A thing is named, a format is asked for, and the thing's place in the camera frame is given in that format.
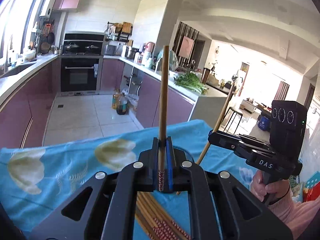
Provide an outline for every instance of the window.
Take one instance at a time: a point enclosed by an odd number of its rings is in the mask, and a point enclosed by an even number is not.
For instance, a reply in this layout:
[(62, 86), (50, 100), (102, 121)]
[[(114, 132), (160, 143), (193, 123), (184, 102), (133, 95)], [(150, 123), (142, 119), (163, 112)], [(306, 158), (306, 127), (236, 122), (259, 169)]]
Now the window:
[(19, 54), (24, 48), (26, 26), (36, 0), (3, 0), (0, 5), (0, 74), (4, 70), (7, 53)]

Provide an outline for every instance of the bar stool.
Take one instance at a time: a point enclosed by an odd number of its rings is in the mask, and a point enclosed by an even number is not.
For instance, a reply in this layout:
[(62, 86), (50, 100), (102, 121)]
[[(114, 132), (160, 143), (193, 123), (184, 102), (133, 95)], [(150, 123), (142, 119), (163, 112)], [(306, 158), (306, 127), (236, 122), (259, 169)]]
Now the bar stool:
[(233, 113), (232, 113), (231, 118), (229, 119), (229, 121), (228, 121), (227, 125), (225, 126), (224, 130), (228, 127), (228, 124), (230, 123), (230, 121), (231, 121), (231, 119), (232, 119), (232, 117), (233, 117), (233, 114), (235, 114), (235, 117), (233, 118), (233, 120), (232, 120), (232, 122), (231, 122), (231, 124), (230, 124), (229, 128), (227, 129), (227, 133), (228, 133), (228, 130), (230, 129), (230, 127), (231, 127), (231, 125), (232, 125), (233, 121), (235, 120), (235, 118), (236, 118), (237, 114), (239, 114), (239, 115), (241, 116), (241, 117), (240, 117), (240, 120), (239, 120), (239, 123), (238, 123), (238, 125), (237, 125), (237, 128), (235, 129), (235, 131), (234, 131), (234, 133), (233, 133), (233, 134), (235, 134), (235, 133), (236, 133), (236, 130), (238, 129), (238, 126), (239, 126), (239, 124), (240, 124), (240, 122), (241, 122), (241, 119), (242, 119), (243, 113), (241, 112), (241, 110), (240, 110), (240, 109), (236, 109), (236, 108), (234, 108), (234, 107), (229, 107), (229, 109), (228, 109), (227, 113), (226, 113), (226, 114), (225, 114), (225, 116), (223, 117), (223, 120), (224, 120), (224, 119), (225, 119), (225, 117), (227, 116), (227, 114), (228, 114), (229, 110), (233, 111)]

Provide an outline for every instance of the metal screw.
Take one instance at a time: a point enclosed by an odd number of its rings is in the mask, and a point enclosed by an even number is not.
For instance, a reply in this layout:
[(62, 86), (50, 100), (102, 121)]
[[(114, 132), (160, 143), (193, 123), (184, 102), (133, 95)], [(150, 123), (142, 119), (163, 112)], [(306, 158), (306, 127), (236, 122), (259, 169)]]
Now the metal screw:
[(190, 161), (184, 161), (184, 162), (182, 163), (182, 166), (185, 167), (185, 168), (190, 168), (191, 165), (192, 165), (192, 162), (190, 162)]
[(105, 176), (106, 176), (106, 174), (104, 172), (100, 171), (100, 172), (96, 173), (95, 177), (96, 177), (96, 179), (103, 179)]
[(136, 169), (142, 168), (142, 167), (143, 167), (143, 163), (142, 163), (142, 162), (135, 162), (135, 163), (133, 164), (133, 167), (136, 168)]
[(222, 172), (220, 172), (220, 177), (223, 179), (227, 179), (230, 177), (230, 173), (227, 171), (222, 171)]

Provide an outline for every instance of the sink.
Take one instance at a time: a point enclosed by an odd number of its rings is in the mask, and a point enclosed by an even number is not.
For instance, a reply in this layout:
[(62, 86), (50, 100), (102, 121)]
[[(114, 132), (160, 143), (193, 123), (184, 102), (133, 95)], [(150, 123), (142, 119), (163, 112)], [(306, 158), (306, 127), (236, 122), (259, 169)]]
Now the sink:
[(36, 63), (36, 61), (35, 62), (22, 63), (19, 66), (15, 67), (15, 68), (9, 70), (8, 72), (6, 72), (5, 74), (3, 74), (1, 76), (1, 78), (19, 74), (21, 71), (25, 70), (26, 68), (32, 66), (35, 63)]

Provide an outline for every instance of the blue towel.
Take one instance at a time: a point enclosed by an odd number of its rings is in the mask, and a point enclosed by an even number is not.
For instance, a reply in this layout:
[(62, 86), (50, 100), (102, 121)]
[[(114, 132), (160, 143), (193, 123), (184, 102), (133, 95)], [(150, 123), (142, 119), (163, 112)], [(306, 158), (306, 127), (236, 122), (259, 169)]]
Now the blue towel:
[[(211, 128), (201, 120), (167, 127), (174, 147), (187, 150), (197, 160)], [(0, 150), (0, 201), (14, 224), (28, 237), (38, 225), (76, 189), (98, 171), (111, 174), (136, 161), (151, 149), (158, 128), (117, 136), (80, 140), (60, 145)], [(201, 166), (206, 171), (229, 171), (246, 187), (256, 169), (232, 151), (210, 146)], [(154, 192), (170, 216), (190, 233), (187, 193), (180, 196)], [(138, 223), (134, 239), (147, 240)]]

